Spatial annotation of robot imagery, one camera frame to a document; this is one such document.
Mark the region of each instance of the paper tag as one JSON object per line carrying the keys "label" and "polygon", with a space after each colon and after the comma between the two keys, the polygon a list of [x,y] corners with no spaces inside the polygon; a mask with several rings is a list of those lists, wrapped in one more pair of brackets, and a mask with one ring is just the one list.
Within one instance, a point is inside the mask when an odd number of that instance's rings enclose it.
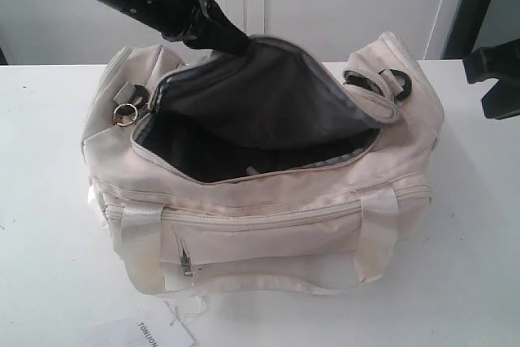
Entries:
{"label": "paper tag", "polygon": [[98,325],[83,342],[85,347],[191,347],[194,340],[165,307],[133,319]]}

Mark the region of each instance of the metal ring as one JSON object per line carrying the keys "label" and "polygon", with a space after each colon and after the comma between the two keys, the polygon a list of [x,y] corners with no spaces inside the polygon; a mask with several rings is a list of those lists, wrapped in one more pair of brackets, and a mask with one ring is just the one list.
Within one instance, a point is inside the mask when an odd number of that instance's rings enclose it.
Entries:
{"label": "metal ring", "polygon": [[[132,120],[128,123],[123,122],[123,118],[129,117],[129,115],[120,115],[119,111],[123,109],[124,107],[130,107],[133,110],[133,116]],[[137,118],[139,118],[139,109],[131,103],[124,103],[123,105],[119,105],[114,110],[114,116],[112,117],[112,122],[114,125],[118,125],[121,128],[125,128],[130,125],[134,125],[135,122],[137,122]]]}

